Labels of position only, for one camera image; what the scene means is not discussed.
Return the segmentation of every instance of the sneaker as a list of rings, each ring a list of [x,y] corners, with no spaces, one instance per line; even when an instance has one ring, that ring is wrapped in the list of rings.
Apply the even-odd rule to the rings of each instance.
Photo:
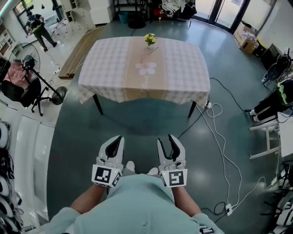
[[[159,169],[157,167],[153,167],[152,169],[150,169],[150,171],[148,172],[148,175],[158,175],[159,174]]]
[[[254,109],[251,110],[251,111],[249,112],[249,114],[250,114],[250,116],[256,116],[256,115],[257,115]]]
[[[258,119],[257,116],[253,116],[253,121],[254,121],[254,122],[259,122],[260,120]]]
[[[128,170],[130,170],[130,171],[132,171],[132,172],[135,172],[134,167],[135,167],[134,162],[132,162],[132,161],[128,161],[128,162],[127,162],[127,164],[126,164],[126,168],[127,168]]]

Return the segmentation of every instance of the teal floor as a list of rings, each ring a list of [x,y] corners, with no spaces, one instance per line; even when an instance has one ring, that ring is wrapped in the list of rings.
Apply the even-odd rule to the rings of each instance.
[[[260,60],[238,49],[232,34],[210,25],[193,21],[154,21],[143,29],[133,31],[127,25],[114,21],[107,24],[99,39],[109,37],[144,36],[155,33],[196,44],[201,49],[210,77],[219,79],[233,92],[243,109],[253,108],[269,91],[261,79],[265,74]],[[80,69],[72,81],[60,111],[51,146],[48,170],[48,211],[52,218],[62,207],[69,206],[91,183],[92,164],[102,143],[116,135],[125,137],[124,163],[132,160],[136,171],[147,173],[159,164],[156,140],[165,144],[167,134],[179,136],[199,116],[195,109],[187,118],[191,102],[183,105],[143,99],[116,103],[100,97],[104,111],[101,116],[93,99],[83,105],[78,100],[77,82]],[[250,133],[252,126],[248,114],[243,113],[232,97],[219,83],[211,80],[211,103],[222,106],[216,118],[217,131],[226,139],[225,154],[241,170],[240,200],[255,186],[258,179],[266,177],[268,184],[275,177],[277,156],[269,155],[250,161],[249,155],[264,151],[265,134]],[[181,138],[186,150],[188,181],[186,189],[203,207],[214,209],[218,202],[227,202],[228,185],[224,178],[223,162],[216,141],[203,117]],[[223,140],[218,138],[221,146]],[[226,161],[226,174],[230,182],[229,202],[237,203],[240,177],[238,170]],[[227,234],[262,233],[269,217],[260,213],[270,209],[263,202],[270,201],[272,190],[264,189],[261,181],[257,188],[234,210],[217,224]],[[219,217],[204,211],[212,220]]]

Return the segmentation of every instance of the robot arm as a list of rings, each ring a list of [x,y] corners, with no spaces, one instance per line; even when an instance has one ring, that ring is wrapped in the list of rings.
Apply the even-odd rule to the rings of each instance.
[[[163,184],[167,187],[185,186],[187,180],[187,169],[185,169],[185,149],[181,142],[169,134],[169,141],[172,147],[172,155],[166,155],[163,143],[157,140],[157,150],[160,159],[159,172]]]
[[[92,166],[92,182],[96,185],[113,188],[122,176],[122,158],[124,152],[124,137],[116,136],[106,141],[100,148]]]

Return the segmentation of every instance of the black pants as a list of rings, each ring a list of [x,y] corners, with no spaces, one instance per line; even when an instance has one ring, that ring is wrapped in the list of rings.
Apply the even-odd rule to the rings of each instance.
[[[256,114],[260,113],[264,109],[268,108],[266,111],[257,115],[259,120],[266,119],[270,116],[277,115],[278,112],[283,112],[288,109],[288,107],[283,106],[280,102],[280,98],[277,94],[277,91],[272,92],[266,99],[262,100],[256,107]]]
[[[45,29],[44,26],[42,26],[42,28],[40,28],[37,32],[34,32],[34,35],[36,36],[38,42],[40,42],[41,46],[44,49],[47,49],[47,47],[45,45],[45,42],[44,42],[42,36],[44,38],[46,38],[47,41],[50,42],[51,45],[54,44],[54,41],[53,41],[52,37],[50,36],[50,34],[48,33],[48,31]]]

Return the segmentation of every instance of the trash bin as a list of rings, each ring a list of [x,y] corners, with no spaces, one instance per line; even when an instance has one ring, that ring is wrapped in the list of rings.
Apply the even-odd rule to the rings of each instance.
[[[127,24],[128,23],[128,12],[120,12],[119,13],[119,18],[121,24]]]

